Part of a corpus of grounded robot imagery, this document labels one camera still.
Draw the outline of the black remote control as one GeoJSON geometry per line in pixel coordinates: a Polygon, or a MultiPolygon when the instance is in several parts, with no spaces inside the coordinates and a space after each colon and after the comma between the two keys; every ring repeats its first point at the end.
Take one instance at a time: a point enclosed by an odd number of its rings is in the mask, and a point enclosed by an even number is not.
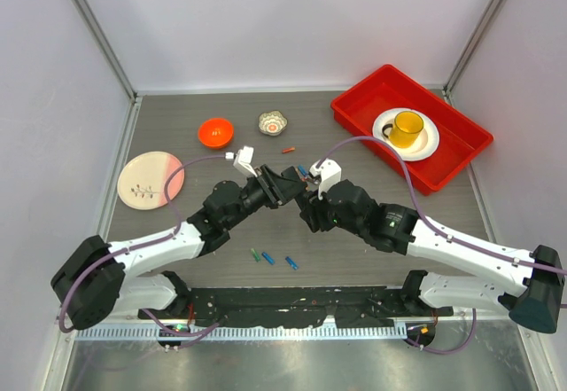
{"type": "Polygon", "coordinates": [[[284,169],[281,173],[281,177],[292,180],[294,182],[303,182],[303,175],[301,175],[300,172],[298,172],[298,170],[293,166],[284,169]]]}

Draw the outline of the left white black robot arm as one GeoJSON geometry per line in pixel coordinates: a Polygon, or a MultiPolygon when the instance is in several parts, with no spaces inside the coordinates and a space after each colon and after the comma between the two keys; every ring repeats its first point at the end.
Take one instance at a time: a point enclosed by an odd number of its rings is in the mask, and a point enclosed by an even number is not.
{"type": "Polygon", "coordinates": [[[247,217],[263,207],[277,209],[306,189],[295,168],[277,174],[261,166],[243,186],[217,183],[199,211],[171,229],[122,242],[107,243],[98,235],[84,239],[50,282],[61,304],[60,331],[89,329],[124,309],[156,309],[171,319],[182,317],[188,296],[168,276],[154,281],[148,272],[213,253],[247,217]]]}

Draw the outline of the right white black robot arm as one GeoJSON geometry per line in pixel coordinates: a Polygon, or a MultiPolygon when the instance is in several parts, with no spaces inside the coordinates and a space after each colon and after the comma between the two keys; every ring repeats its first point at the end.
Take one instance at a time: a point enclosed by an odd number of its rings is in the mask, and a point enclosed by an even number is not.
{"type": "Polygon", "coordinates": [[[429,259],[463,271],[460,278],[409,273],[400,305],[412,316],[452,305],[505,311],[524,328],[551,334],[558,327],[566,272],[559,253],[499,246],[452,230],[419,211],[377,203],[348,180],[326,192],[303,191],[296,202],[313,232],[339,228],[385,253],[429,259]]]}

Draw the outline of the blue battery right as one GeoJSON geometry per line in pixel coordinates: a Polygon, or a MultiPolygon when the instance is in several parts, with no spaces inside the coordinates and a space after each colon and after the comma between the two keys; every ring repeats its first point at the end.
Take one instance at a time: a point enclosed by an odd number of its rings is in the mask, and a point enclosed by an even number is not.
{"type": "Polygon", "coordinates": [[[294,270],[299,269],[298,264],[295,261],[293,261],[293,259],[290,256],[286,256],[285,260],[294,270]]]}

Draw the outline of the blue battery middle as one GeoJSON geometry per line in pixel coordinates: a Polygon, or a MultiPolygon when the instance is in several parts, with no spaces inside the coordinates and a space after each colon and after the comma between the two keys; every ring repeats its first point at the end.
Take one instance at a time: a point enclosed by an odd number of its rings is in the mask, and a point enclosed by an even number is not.
{"type": "Polygon", "coordinates": [[[275,260],[266,252],[262,252],[261,256],[270,264],[270,265],[274,265],[276,262],[275,260]]]}

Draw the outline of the small patterned flower bowl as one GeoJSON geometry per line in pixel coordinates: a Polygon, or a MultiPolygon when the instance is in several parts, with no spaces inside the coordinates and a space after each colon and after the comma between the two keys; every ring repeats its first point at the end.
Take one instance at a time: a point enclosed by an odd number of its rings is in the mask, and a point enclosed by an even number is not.
{"type": "Polygon", "coordinates": [[[259,131],[267,136],[279,136],[286,129],[287,125],[287,118],[278,110],[262,113],[259,116],[259,131]]]}

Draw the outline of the green battery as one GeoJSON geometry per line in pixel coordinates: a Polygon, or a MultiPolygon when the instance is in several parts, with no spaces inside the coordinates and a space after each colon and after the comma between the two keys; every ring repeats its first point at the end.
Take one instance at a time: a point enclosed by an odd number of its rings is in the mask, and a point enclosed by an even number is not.
{"type": "Polygon", "coordinates": [[[251,254],[252,254],[253,259],[254,259],[256,262],[260,262],[260,261],[261,261],[261,258],[260,258],[259,254],[256,252],[255,249],[251,248],[251,249],[250,249],[250,252],[251,252],[251,254]]]}

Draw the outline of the orange bowl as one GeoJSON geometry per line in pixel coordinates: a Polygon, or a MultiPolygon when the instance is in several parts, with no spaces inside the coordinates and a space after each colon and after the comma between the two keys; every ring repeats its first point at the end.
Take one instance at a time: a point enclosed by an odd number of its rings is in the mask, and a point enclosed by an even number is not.
{"type": "Polygon", "coordinates": [[[233,124],[225,118],[211,118],[198,129],[198,140],[207,148],[218,150],[228,146],[234,136],[233,124]]]}

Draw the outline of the yellow glass mug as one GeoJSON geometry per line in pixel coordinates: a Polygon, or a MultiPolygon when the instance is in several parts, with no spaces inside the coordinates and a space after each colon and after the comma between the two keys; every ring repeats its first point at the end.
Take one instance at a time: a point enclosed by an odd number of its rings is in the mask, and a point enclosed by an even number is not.
{"type": "Polygon", "coordinates": [[[423,118],[411,111],[397,113],[392,123],[382,127],[382,135],[395,147],[409,148],[423,130],[423,118]]]}

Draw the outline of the white plate in bin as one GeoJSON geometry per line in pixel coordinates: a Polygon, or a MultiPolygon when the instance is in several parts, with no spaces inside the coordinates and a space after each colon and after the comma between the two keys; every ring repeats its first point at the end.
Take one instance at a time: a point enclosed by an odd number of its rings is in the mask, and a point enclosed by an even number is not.
{"type": "Polygon", "coordinates": [[[393,108],[379,114],[372,126],[372,136],[386,142],[404,161],[420,161],[431,157],[438,149],[440,142],[439,131],[434,122],[424,113],[408,108],[393,108]],[[423,120],[423,129],[409,147],[398,147],[387,137],[395,118],[403,112],[415,113],[423,120]]]}

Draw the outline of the pink white floral plate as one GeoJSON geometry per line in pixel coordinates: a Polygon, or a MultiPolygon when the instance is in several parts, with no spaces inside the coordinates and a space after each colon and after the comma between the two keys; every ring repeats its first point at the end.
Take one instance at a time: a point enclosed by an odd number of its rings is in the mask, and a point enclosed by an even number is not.
{"type": "Polygon", "coordinates": [[[182,163],[168,152],[146,152],[136,156],[120,172],[117,192],[120,200],[136,210],[153,210],[167,204],[166,180],[182,163]]]}

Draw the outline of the red plastic bin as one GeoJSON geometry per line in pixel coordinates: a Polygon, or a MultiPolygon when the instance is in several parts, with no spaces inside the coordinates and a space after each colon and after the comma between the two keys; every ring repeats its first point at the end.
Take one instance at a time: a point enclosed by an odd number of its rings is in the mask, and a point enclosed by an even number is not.
{"type": "Polygon", "coordinates": [[[374,120],[389,109],[428,116],[438,128],[439,147],[425,160],[406,161],[413,185],[423,195],[440,191],[493,141],[486,129],[392,65],[381,66],[330,106],[334,119],[356,137],[373,137],[374,120]]]}

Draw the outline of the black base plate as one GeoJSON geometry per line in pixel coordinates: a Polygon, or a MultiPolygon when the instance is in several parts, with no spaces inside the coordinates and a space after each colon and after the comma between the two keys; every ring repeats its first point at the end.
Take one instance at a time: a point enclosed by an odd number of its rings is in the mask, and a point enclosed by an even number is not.
{"type": "Polygon", "coordinates": [[[450,317],[451,307],[427,308],[386,286],[194,288],[171,308],[153,310],[160,320],[192,320],[196,326],[317,328],[332,316],[336,326],[392,325],[396,317],[450,317]]]}

